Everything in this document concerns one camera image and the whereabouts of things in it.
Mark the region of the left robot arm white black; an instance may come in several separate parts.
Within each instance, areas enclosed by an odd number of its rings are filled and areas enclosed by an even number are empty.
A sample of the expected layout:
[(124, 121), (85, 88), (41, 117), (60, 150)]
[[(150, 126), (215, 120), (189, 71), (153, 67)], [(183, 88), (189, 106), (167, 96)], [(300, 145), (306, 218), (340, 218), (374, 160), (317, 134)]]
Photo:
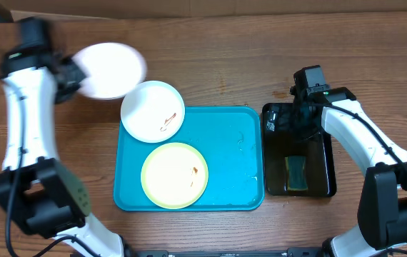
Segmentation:
[(5, 244), (14, 254), (11, 228), (40, 235), (52, 246), (67, 243), (82, 256), (130, 256), (122, 236), (92, 213), (83, 182), (62, 164), (56, 150), (54, 107), (80, 92), (116, 99), (129, 91), (127, 71), (143, 72), (143, 61), (94, 46), (67, 59), (40, 48), (14, 50), (1, 63), (7, 103), (7, 148), (0, 173), (0, 207), (6, 212)]

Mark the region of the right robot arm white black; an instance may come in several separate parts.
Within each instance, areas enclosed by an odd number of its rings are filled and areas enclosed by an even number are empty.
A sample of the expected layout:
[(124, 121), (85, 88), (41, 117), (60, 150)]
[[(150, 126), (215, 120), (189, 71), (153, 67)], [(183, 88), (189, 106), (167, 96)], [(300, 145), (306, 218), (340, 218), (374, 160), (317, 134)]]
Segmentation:
[(364, 113), (346, 88), (293, 86), (296, 130), (333, 136), (364, 176), (358, 223), (323, 242), (322, 256), (388, 256), (407, 245), (407, 151)]

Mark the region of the green yellow sponge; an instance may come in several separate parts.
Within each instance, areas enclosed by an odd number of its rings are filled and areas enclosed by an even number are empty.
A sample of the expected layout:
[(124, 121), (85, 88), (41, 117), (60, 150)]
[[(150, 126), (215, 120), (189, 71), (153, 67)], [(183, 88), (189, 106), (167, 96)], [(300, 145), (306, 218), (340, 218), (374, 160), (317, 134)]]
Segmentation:
[(306, 157), (305, 156), (287, 156), (286, 173), (287, 173), (287, 190), (288, 191), (306, 191), (308, 185), (306, 182)]

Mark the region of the yellow plate with ketchup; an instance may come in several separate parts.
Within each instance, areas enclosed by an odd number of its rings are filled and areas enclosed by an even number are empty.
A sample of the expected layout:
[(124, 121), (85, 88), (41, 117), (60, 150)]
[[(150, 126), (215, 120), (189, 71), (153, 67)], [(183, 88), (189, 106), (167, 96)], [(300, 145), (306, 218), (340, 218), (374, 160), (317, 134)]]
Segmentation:
[(182, 209), (206, 190), (208, 164), (202, 154), (185, 143), (166, 143), (154, 149), (141, 168), (141, 186), (155, 205)]

